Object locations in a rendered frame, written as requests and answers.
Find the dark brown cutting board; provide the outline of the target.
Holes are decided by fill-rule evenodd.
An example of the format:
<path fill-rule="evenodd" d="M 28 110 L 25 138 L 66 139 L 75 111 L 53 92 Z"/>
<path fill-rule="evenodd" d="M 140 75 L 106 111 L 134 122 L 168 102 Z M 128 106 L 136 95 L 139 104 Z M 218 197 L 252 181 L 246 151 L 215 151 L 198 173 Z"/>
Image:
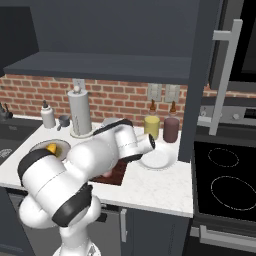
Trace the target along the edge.
<path fill-rule="evenodd" d="M 120 186 L 122 184 L 126 167 L 127 163 L 123 160 L 119 160 L 117 165 L 112 169 L 112 175 L 110 177 L 98 176 L 91 179 L 91 182 Z"/>

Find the dark grey base cabinet door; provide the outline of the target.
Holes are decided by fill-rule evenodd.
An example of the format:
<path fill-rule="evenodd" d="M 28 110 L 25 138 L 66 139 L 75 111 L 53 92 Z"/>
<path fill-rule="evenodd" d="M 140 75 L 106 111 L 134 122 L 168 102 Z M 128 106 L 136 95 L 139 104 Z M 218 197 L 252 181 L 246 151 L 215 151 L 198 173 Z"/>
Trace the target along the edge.
<path fill-rule="evenodd" d="M 183 256 L 190 219 L 152 211 L 127 209 L 126 243 L 121 256 Z"/>

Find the yellow sauce bottle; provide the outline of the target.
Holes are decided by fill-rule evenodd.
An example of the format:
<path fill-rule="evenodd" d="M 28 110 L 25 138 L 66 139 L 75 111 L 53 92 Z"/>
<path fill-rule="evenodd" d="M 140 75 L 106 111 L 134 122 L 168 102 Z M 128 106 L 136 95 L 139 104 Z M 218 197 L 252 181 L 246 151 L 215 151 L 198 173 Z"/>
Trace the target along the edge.
<path fill-rule="evenodd" d="M 155 101 L 151 100 L 148 115 L 144 118 L 144 133 L 151 134 L 154 139 L 159 136 L 160 118 L 157 115 Z"/>

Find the dark red sauce bottle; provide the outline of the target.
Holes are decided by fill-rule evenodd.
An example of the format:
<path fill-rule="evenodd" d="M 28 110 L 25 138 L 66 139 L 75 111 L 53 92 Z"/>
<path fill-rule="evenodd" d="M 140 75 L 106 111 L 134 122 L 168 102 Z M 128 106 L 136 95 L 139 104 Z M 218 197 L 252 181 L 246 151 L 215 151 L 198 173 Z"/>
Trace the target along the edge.
<path fill-rule="evenodd" d="M 172 102 L 168 116 L 164 120 L 163 139 L 167 143 L 175 143 L 178 138 L 180 120 L 176 113 L 176 102 Z"/>

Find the white paper towel roll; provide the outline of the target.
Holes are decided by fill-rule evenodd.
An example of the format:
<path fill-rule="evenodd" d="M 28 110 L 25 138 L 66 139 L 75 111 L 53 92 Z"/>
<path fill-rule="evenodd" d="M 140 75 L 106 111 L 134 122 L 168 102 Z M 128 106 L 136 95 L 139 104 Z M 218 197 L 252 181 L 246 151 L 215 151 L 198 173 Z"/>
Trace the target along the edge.
<path fill-rule="evenodd" d="M 86 138 L 92 134 L 92 122 L 88 92 L 75 86 L 68 92 L 68 100 L 72 116 L 73 134 L 76 137 Z"/>

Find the grey measuring cup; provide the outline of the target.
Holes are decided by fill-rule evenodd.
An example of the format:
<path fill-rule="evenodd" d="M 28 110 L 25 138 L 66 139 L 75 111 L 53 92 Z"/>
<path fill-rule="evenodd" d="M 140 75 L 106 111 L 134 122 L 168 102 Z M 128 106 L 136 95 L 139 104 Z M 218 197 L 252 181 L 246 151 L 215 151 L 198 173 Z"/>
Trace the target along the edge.
<path fill-rule="evenodd" d="M 70 117 L 67 115 L 61 115 L 59 118 L 59 126 L 57 130 L 60 131 L 62 127 L 68 127 L 70 125 Z"/>

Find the white soap bottle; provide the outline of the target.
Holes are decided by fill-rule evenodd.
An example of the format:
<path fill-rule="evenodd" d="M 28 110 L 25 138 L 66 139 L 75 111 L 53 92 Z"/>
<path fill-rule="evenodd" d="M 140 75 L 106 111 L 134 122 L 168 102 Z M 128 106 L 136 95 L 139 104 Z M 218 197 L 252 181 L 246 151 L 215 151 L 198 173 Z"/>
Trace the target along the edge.
<path fill-rule="evenodd" d="M 41 107 L 41 117 L 43 125 L 46 129 L 55 127 L 56 122 L 54 117 L 54 110 L 46 101 L 43 101 L 43 105 Z"/>

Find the grey dishwasher front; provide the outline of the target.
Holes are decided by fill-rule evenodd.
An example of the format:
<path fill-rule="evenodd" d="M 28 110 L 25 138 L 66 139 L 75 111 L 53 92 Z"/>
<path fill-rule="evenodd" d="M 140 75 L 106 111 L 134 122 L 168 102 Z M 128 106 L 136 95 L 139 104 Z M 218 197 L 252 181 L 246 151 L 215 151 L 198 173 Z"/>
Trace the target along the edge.
<path fill-rule="evenodd" d="M 57 227 L 32 229 L 19 220 L 35 256 L 52 256 L 61 244 Z M 121 256 L 119 208 L 101 205 L 101 215 L 88 226 L 92 242 L 99 248 L 102 256 Z"/>

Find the black hob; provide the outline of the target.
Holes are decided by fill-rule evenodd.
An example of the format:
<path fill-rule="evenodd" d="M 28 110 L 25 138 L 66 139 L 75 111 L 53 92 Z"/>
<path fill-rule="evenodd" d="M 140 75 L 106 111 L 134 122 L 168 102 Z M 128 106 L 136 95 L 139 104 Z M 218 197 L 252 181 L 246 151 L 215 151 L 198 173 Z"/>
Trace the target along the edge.
<path fill-rule="evenodd" d="M 256 233 L 256 99 L 226 98 L 214 135 L 197 127 L 192 177 L 196 219 Z"/>

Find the dark sink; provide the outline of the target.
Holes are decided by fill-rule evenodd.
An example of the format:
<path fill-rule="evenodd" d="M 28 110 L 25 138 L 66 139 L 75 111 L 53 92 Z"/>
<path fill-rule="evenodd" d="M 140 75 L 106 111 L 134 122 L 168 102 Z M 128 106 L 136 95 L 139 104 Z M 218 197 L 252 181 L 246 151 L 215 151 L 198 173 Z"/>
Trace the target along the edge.
<path fill-rule="evenodd" d="M 0 121 L 0 166 L 42 125 L 40 120 Z"/>

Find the black tap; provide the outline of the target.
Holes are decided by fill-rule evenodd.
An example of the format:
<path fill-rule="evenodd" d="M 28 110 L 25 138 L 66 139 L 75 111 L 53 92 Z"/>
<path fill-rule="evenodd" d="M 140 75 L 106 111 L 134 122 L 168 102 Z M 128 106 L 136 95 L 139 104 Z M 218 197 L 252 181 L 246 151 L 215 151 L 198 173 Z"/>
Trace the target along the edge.
<path fill-rule="evenodd" d="M 13 117 L 13 113 L 9 111 L 6 103 L 0 103 L 0 120 L 5 121 L 7 119 L 11 119 Z"/>

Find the black microwave oven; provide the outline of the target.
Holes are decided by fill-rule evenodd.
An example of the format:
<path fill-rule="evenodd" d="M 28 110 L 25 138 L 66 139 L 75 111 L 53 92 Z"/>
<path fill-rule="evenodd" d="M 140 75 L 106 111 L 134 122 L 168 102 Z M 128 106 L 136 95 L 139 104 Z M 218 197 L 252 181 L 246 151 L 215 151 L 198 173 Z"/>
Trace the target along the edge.
<path fill-rule="evenodd" d="M 243 21 L 229 78 L 228 91 L 256 92 L 256 0 L 222 0 L 218 29 Z"/>

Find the oven door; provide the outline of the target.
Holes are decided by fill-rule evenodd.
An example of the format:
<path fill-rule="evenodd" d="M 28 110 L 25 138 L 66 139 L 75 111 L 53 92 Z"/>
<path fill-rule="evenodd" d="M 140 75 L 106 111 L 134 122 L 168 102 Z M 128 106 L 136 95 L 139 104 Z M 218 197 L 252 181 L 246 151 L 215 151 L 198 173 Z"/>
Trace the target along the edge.
<path fill-rule="evenodd" d="M 194 220 L 183 256 L 256 256 L 256 224 Z"/>

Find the white wall socket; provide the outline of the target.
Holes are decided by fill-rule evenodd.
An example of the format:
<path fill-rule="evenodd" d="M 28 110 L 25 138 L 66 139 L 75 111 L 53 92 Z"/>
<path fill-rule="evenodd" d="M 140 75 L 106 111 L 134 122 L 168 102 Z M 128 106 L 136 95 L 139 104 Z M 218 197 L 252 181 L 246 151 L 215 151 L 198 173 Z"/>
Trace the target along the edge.
<path fill-rule="evenodd" d="M 81 89 L 85 90 L 85 81 L 84 79 L 72 79 L 74 86 L 79 86 Z"/>
<path fill-rule="evenodd" d="M 155 83 L 149 83 L 148 84 L 148 100 L 154 100 L 156 102 L 161 101 L 161 95 L 162 95 L 162 85 L 161 84 L 155 84 Z"/>
<path fill-rule="evenodd" d="M 178 102 L 180 95 L 180 86 L 167 84 L 165 88 L 165 101 L 171 103 L 173 101 Z"/>

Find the dark grey wall cabinet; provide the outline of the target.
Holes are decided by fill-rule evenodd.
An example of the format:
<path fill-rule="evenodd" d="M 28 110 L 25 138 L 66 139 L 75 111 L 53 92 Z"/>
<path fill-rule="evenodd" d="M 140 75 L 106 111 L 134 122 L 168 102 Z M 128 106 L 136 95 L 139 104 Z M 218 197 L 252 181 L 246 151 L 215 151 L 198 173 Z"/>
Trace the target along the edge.
<path fill-rule="evenodd" d="M 5 74 L 186 84 L 200 0 L 0 0 L 29 7 L 39 51 Z"/>

